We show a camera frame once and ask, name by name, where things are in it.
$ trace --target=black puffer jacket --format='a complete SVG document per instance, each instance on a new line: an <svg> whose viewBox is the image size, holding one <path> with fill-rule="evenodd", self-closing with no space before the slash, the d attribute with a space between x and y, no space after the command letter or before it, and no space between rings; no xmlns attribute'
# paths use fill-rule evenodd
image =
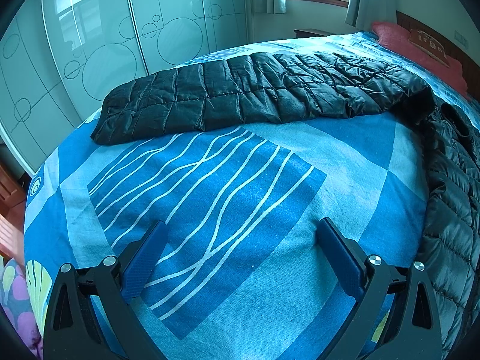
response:
<svg viewBox="0 0 480 360"><path fill-rule="evenodd" d="M417 124L430 197L417 260L433 282L443 357L478 315L480 135L420 77L353 55L257 53L161 71L106 97L92 139L117 144L182 131L386 110Z"/></svg>

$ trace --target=blue bedsheet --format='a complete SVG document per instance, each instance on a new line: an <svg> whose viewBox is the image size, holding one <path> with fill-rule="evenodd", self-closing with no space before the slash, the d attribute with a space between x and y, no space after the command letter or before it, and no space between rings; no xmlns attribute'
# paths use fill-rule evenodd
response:
<svg viewBox="0 0 480 360"><path fill-rule="evenodd" d="M347 52L398 63L480 124L454 90L362 33L247 45L189 63L257 51ZM25 260L41 331L63 263L96 266L158 220L168 223L169 240L132 307L169 359L316 359L354 304L314 244L315 221L325 216L367 254L413 262L428 198L422 149L389 112L111 147L90 139L98 117L55 150L28 194Z"/></svg>

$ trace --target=pillow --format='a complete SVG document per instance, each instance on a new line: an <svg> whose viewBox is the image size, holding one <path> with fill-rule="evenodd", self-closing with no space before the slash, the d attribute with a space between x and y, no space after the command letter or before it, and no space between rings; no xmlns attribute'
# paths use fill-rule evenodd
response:
<svg viewBox="0 0 480 360"><path fill-rule="evenodd" d="M35 322L25 274L14 259L8 261L0 274L0 305L28 349L38 359L43 359L43 341Z"/></svg>
<svg viewBox="0 0 480 360"><path fill-rule="evenodd" d="M378 35L380 45L419 64L467 98L467 83L462 77L462 64L459 61L447 55L448 66L439 63L414 46L409 41L410 32L397 24L375 21L371 29Z"/></svg>
<svg viewBox="0 0 480 360"><path fill-rule="evenodd" d="M418 47L423 52L427 53L433 59L437 60L444 66L449 66L445 49L442 44L433 36L420 30L411 30L409 42Z"/></svg>

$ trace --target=nightstand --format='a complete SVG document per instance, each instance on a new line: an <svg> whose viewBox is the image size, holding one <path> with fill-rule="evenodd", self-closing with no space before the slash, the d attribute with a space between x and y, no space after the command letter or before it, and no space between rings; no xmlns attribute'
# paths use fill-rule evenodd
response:
<svg viewBox="0 0 480 360"><path fill-rule="evenodd" d="M314 37L314 36L335 35L334 33L331 33L331 32L315 30L315 28L302 28L300 30L295 30L295 33L297 34L297 39L298 38L311 38L311 37Z"/></svg>

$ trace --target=headboard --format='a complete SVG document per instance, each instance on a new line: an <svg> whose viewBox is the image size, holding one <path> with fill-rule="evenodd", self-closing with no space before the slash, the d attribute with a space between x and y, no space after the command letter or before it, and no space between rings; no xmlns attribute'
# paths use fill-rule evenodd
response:
<svg viewBox="0 0 480 360"><path fill-rule="evenodd" d="M406 15L405 13L397 11L397 24L407 30L421 30L438 40L444 47L445 53L452 58L457 59L462 63L463 78L468 85L469 94L480 102L480 66L478 66L473 59L471 59L463 50L455 45L451 40L448 40L437 31L422 22Z"/></svg>

